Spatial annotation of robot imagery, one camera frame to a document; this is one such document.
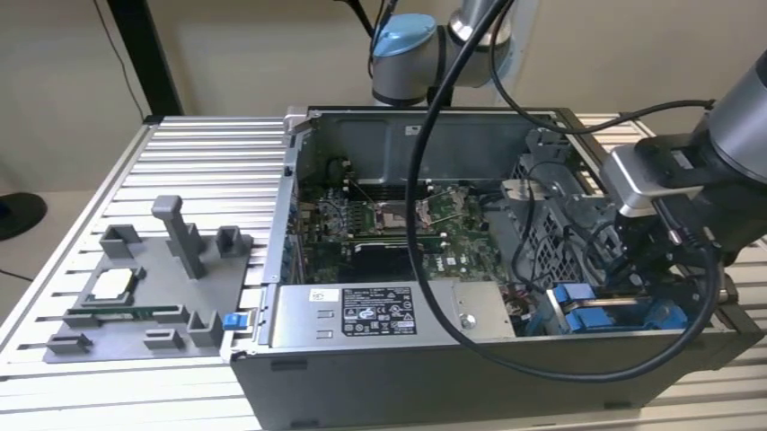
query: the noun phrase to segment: open computer chassis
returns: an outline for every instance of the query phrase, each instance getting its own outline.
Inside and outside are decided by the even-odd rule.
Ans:
[[[568,110],[534,111],[582,126]],[[322,107],[287,116],[266,293],[254,335],[231,359],[263,427],[636,409],[761,339],[729,283],[695,343],[630,381],[543,380],[459,347],[424,302],[404,247],[407,165],[423,114]],[[656,281],[632,277],[604,288],[622,249],[599,185],[606,157],[592,137],[540,131],[508,110],[454,109],[438,121],[419,175],[419,260],[444,313],[498,354],[570,373],[636,364],[696,312],[650,295]],[[512,271],[530,215],[516,274],[546,293]],[[667,271],[658,279],[684,291],[680,276]]]

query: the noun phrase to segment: beige wall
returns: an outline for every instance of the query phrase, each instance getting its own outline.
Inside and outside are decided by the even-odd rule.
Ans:
[[[95,189],[136,132],[98,22],[90,0],[0,0],[0,192]]]
[[[716,97],[766,46],[765,0],[540,2],[515,88],[531,105],[612,111]],[[459,3],[407,0],[400,12],[432,13],[444,22]],[[371,102],[367,40],[342,3],[150,5],[188,113],[280,115],[291,104]],[[494,101],[490,89],[456,95],[460,104]],[[683,130],[676,117],[660,114],[650,123]],[[0,191],[4,184],[96,188],[138,125],[91,1],[0,0]]]
[[[767,49],[766,17],[765,0],[542,0],[515,94],[580,112],[722,97]],[[684,132],[700,115],[646,122]]]

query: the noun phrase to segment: aluminum extrusion table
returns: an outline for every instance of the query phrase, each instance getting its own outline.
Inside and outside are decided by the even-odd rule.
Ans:
[[[586,125],[615,115],[579,115]],[[596,133],[610,149],[650,129],[632,122]],[[259,429],[222,357],[48,365],[44,343],[100,259],[110,224],[162,235],[150,214],[159,194],[184,199],[202,233],[236,224],[254,236],[240,307],[260,301],[270,225],[282,175],[283,120],[175,117],[143,126],[42,273],[0,327],[0,429]],[[767,249],[755,244],[727,269],[741,304],[767,330]],[[642,410],[516,418],[424,429],[765,429],[767,340],[719,371],[690,374]]]

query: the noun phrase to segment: black wire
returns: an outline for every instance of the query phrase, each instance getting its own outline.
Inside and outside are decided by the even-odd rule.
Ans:
[[[467,337],[463,332],[455,327],[454,322],[444,315],[443,309],[440,308],[440,303],[436,299],[434,291],[431,290],[428,275],[423,268],[419,256],[419,239],[416,235],[418,223],[416,223],[416,194],[419,187],[419,171],[420,163],[423,161],[423,155],[427,149],[427,143],[430,142],[431,131],[436,124],[436,119],[440,114],[440,108],[446,101],[450,93],[450,89],[455,85],[458,76],[460,75],[468,59],[474,55],[475,48],[478,47],[480,39],[484,37],[490,26],[495,19],[511,8],[514,0],[508,2],[504,0],[496,0],[488,8],[484,16],[479,20],[478,26],[472,31],[464,46],[462,47],[455,61],[447,70],[443,78],[443,82],[436,90],[434,96],[434,103],[430,105],[426,113],[426,119],[423,121],[423,126],[420,128],[416,143],[412,149],[412,156],[410,159],[410,166],[407,171],[407,188],[406,188],[406,205],[407,205],[407,252],[410,255],[410,264],[414,269],[416,276],[416,281],[419,282],[420,290],[423,292],[423,297],[426,299],[427,305],[430,306],[434,317],[440,323],[440,326],[447,331],[454,340],[474,353],[482,356],[484,359],[495,363],[496,365],[504,366],[515,370],[519,373],[534,375],[535,377],[546,378],[550,380],[558,380],[563,382],[572,383],[610,383],[618,382],[639,375],[643,375],[654,371],[660,365],[663,365],[668,360],[679,354],[684,347],[695,340],[700,335],[711,316],[714,314],[714,309],[716,307],[716,301],[719,297],[719,286],[722,285],[723,271],[719,264],[719,259],[714,251],[712,246],[703,246],[699,251],[703,259],[703,267],[706,268],[706,283],[704,283],[704,293],[703,293],[703,307],[695,317],[692,324],[682,332],[679,338],[671,343],[671,345],[650,359],[644,360],[640,364],[615,372],[607,372],[600,374],[568,374],[559,373],[548,370],[540,370],[532,368],[527,365],[516,364],[503,357],[498,356],[490,352],[483,346],[480,346],[470,337]]]
[[[142,121],[144,121],[144,117],[146,117],[144,110],[142,110],[142,105],[139,104],[136,94],[134,93],[134,87],[131,87],[131,80],[128,79],[128,70],[126,68],[123,58],[120,57],[120,51],[118,51],[118,47],[115,47],[115,42],[112,40],[112,35],[110,33],[110,29],[107,28],[107,22],[104,21],[104,15],[100,12],[99,0],[94,0],[94,6],[96,7],[96,13],[99,14],[100,26],[104,29],[104,33],[107,34],[107,39],[110,40],[110,45],[112,46],[112,52],[115,53],[115,56],[118,57],[118,61],[120,62],[120,68],[123,69],[124,84],[128,87],[128,92],[131,93],[131,99],[134,99],[134,104],[136,105],[136,109],[139,110],[139,116],[142,117]]]
[[[375,44],[379,41],[379,36],[382,35],[382,30],[388,23],[388,20],[392,18],[392,14],[395,13],[396,9],[396,2],[399,0],[382,0],[382,4],[379,4],[379,12],[375,15],[375,27],[372,28],[372,38],[371,38],[371,45],[368,46],[368,76],[372,78],[372,52],[375,51]]]
[[[368,15],[364,12],[364,9],[363,9],[362,4],[360,4],[360,0],[340,0],[340,1],[344,2],[347,4],[347,6],[351,8],[352,12],[358,16],[358,20],[360,20],[360,24],[362,24],[362,28],[364,29],[364,32],[368,33],[368,37],[372,38],[371,20],[368,19]]]
[[[710,110],[712,108],[714,102],[715,102],[714,99],[711,99],[708,101],[702,101],[702,100],[668,101],[666,103],[659,103],[651,107],[636,110],[635,112],[630,112],[627,114],[623,114],[623,115],[618,116],[615,119],[606,121],[602,124],[596,124],[588,128],[562,128],[562,127],[551,124],[546,120],[539,119],[535,116],[532,116],[526,111],[526,109],[522,106],[519,106],[519,104],[514,100],[512,96],[510,95],[510,93],[503,88],[503,83],[502,83],[502,79],[499,77],[499,71],[498,71],[499,69],[496,67],[496,61],[495,61],[496,42],[498,42],[498,38],[499,38],[499,30],[502,28],[502,22],[503,22],[503,18],[499,19],[499,21],[495,25],[495,28],[492,29],[492,34],[491,34],[491,38],[490,38],[490,79],[492,79],[492,83],[495,84],[495,88],[499,92],[499,95],[502,96],[506,103],[508,103],[508,106],[512,107],[512,109],[516,111],[516,113],[524,119],[527,119],[527,121],[534,123],[540,128],[547,128],[552,132],[563,133],[566,135],[587,135],[590,133],[598,132],[599,130],[604,130],[606,128],[611,128],[611,127],[616,126],[618,124],[624,123],[626,121],[631,121],[632,119],[638,119],[638,118],[640,118],[648,114],[652,114],[655,112],[660,112],[662,110],[674,110],[675,108],[687,108],[687,107],[700,107],[700,108],[706,108],[707,110]]]
[[[10,277],[15,277],[15,278],[18,278],[18,279],[20,279],[20,280],[32,282],[32,278],[26,277],[26,276],[22,276],[22,275],[16,274],[15,272],[6,271],[4,269],[0,269],[0,274],[6,274],[6,275],[10,276]]]
[[[588,235],[588,238],[586,239],[584,255],[588,258],[590,256],[592,256],[592,252],[595,253],[595,257],[596,257],[596,260],[598,260],[598,263],[599,263],[599,266],[602,267],[602,269],[606,268],[607,263],[606,263],[604,259],[602,259],[602,256],[599,255],[599,251],[595,248],[595,242],[596,242],[596,239],[598,239],[602,231],[604,231],[614,224],[615,223],[611,221],[600,224],[596,227],[595,231],[591,232],[591,235]]]

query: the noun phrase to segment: power supply label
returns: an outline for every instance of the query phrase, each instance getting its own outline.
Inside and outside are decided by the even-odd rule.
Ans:
[[[342,306],[347,337],[418,333],[410,287],[343,289]]]

